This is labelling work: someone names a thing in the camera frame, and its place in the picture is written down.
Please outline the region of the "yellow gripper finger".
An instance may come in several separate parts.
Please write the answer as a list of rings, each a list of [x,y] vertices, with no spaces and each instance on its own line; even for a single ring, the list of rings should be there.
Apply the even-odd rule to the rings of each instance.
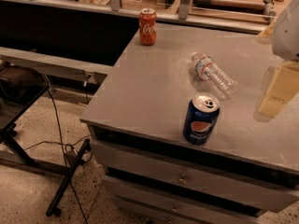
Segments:
[[[276,20],[272,20],[271,23],[255,37],[255,41],[260,44],[269,45],[272,43],[272,35],[274,33]]]
[[[259,105],[259,112],[274,118],[299,92],[299,62],[286,61],[274,70],[274,75]]]

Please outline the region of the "white rounded gripper body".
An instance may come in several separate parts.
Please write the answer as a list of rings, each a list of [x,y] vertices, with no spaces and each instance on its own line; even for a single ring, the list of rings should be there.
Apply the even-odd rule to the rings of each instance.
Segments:
[[[272,35],[272,50],[284,60],[299,60],[299,0],[291,0],[279,15]]]

